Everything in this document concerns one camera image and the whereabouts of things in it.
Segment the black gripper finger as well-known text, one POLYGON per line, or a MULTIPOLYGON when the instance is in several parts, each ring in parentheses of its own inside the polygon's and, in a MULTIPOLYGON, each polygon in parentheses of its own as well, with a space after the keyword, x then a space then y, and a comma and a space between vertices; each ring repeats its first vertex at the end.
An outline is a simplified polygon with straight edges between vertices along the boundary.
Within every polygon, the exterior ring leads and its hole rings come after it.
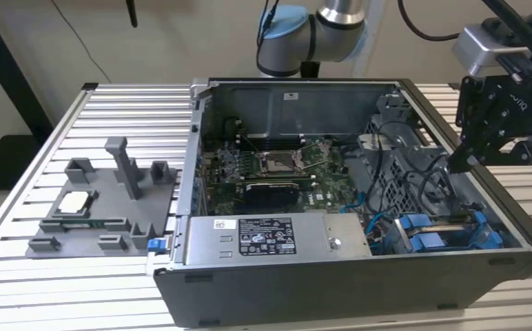
POLYGON ((495 139, 486 143, 477 153, 477 161, 483 166, 532 166, 532 139, 514 142, 509 151, 501 148, 513 141, 495 139))
POLYGON ((455 126, 461 128, 459 143, 447 158, 450 173, 469 171, 478 159, 478 154, 486 145, 489 136, 489 80, 486 78, 465 77, 459 86, 455 126))

